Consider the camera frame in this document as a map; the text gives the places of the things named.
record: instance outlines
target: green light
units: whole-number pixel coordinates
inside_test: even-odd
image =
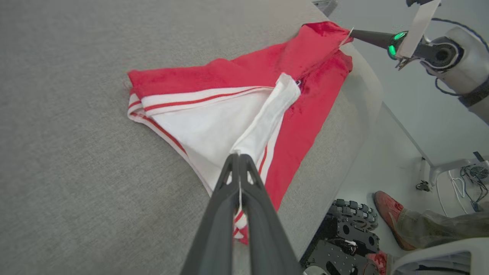
[[[399,38],[404,37],[404,35],[406,35],[405,32],[398,33],[396,36],[394,36],[394,40],[399,40]]]
[[[392,56],[396,56],[396,48],[394,48],[394,45],[389,46],[389,54]]]

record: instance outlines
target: person's leg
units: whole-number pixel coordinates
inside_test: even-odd
[[[405,209],[382,191],[374,195],[379,215],[385,220],[404,250],[425,248],[456,240],[487,237],[489,212],[448,218],[427,210],[420,214]]]

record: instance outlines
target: treaded tire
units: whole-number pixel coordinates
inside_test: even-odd
[[[328,211],[336,219],[351,222],[365,230],[374,230],[378,226],[377,212],[365,204],[336,199]]]

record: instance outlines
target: black cable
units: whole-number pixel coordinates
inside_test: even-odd
[[[487,44],[487,42],[484,40],[484,38],[482,38],[482,36],[480,34],[478,34],[475,30],[473,30],[471,27],[465,25],[465,24],[462,24],[460,22],[457,22],[457,21],[452,21],[452,20],[448,20],[448,19],[441,19],[441,18],[437,18],[437,17],[434,17],[431,19],[432,21],[439,21],[439,22],[446,22],[446,23],[451,23],[451,24],[454,24],[454,25],[457,25],[457,26],[460,26],[462,28],[465,28],[466,30],[468,30],[469,32],[471,32],[473,35],[475,35],[475,37],[477,37],[481,42],[482,44],[486,47],[486,50],[489,52],[489,46]],[[452,95],[452,96],[462,96],[461,94],[456,94],[456,93],[452,93],[452,92],[447,92],[445,90],[443,90],[442,88],[440,88],[438,86],[438,78],[435,79],[435,87],[440,90],[440,92],[444,93],[444,94],[449,94],[449,95]]]

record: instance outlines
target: white floor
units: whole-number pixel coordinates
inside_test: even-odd
[[[408,209],[418,212],[430,209],[443,214],[436,189],[433,192],[415,189],[415,185],[419,183],[421,159],[420,152],[382,105],[377,123],[353,163],[337,198],[366,203],[375,208],[372,195],[381,190]],[[439,178],[439,188],[448,216],[463,214],[446,173]],[[466,210],[473,212],[467,197],[461,200]],[[381,218],[378,228],[373,232],[380,238],[382,251],[395,256],[407,253],[399,248]]]

